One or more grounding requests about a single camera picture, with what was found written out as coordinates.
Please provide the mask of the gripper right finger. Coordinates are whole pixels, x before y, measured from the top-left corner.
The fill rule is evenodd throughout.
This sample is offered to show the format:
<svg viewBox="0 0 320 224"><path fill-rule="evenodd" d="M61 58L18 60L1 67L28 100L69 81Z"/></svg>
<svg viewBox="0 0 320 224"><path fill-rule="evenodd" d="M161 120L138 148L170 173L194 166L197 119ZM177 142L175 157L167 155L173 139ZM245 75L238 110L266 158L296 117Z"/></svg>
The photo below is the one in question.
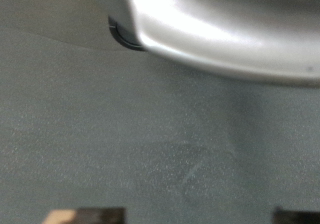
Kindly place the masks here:
<svg viewBox="0 0 320 224"><path fill-rule="evenodd" d="M276 209L272 215L272 224L320 224L320 213Z"/></svg>

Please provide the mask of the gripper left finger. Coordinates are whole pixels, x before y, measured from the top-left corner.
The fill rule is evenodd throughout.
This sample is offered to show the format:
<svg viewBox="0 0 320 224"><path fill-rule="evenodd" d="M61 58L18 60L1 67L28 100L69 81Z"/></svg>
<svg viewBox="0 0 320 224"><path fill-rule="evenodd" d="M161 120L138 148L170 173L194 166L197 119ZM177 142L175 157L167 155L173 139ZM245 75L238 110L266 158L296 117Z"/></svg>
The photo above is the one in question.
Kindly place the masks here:
<svg viewBox="0 0 320 224"><path fill-rule="evenodd" d="M126 224L126 209L123 207L56 209L48 213L42 224Z"/></svg>

